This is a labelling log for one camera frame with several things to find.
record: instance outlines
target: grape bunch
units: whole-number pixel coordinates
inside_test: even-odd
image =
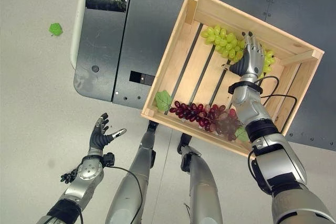
[[[238,62],[243,57],[245,47],[244,40],[237,40],[233,33],[226,34],[225,28],[219,25],[207,27],[201,32],[201,36],[206,38],[205,43],[215,45],[215,51],[219,52],[223,58],[233,62]]]
[[[226,111],[225,105],[218,106],[217,104],[196,105],[192,103],[187,105],[178,101],[174,102],[175,107],[169,109],[169,112],[175,113],[178,118],[185,118],[190,122],[196,121],[200,127],[209,132],[217,132],[219,135],[224,135],[228,140],[236,139],[236,131],[242,126],[238,120],[235,109]]]

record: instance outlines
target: gray table surface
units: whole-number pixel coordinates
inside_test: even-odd
[[[155,75],[183,0],[130,0],[113,103],[142,108],[150,86],[130,71]],[[221,0],[323,49],[326,53],[289,129],[288,140],[336,151],[333,67],[335,0]]]

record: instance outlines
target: fake green leaf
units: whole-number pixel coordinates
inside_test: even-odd
[[[236,137],[243,142],[248,142],[250,139],[248,138],[247,132],[245,131],[244,127],[241,126],[236,130],[235,133]]]
[[[155,94],[155,100],[158,109],[161,111],[166,111],[170,108],[170,104],[172,104],[173,98],[171,98],[166,90],[163,90]]]

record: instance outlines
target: robotic hand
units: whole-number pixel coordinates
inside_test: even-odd
[[[104,177],[103,168],[114,164],[114,155],[112,153],[103,155],[103,148],[126,132],[126,129],[121,129],[110,135],[105,135],[109,128],[105,126],[108,122],[106,113],[97,119],[91,134],[88,155],[82,159],[78,166],[75,173],[76,178],[73,181],[72,179],[68,181],[72,182],[71,185],[37,224],[73,224],[78,216],[82,220],[81,212],[91,200],[96,186]]]
[[[252,142],[255,180],[262,191],[272,195],[274,224],[336,223],[323,202],[306,187],[303,165],[260,102],[263,91],[255,82],[262,73],[264,50],[252,32],[243,36],[243,58],[223,67],[241,76],[228,92]]]

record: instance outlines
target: dark gray panel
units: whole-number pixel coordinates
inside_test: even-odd
[[[325,51],[287,139],[336,151],[336,0],[274,0],[269,15],[270,24]]]
[[[111,101],[125,18],[124,12],[85,9],[74,77],[79,94]]]
[[[222,0],[265,19],[266,0]],[[149,86],[129,81],[131,70],[155,75],[183,0],[130,0],[113,102],[142,108]]]

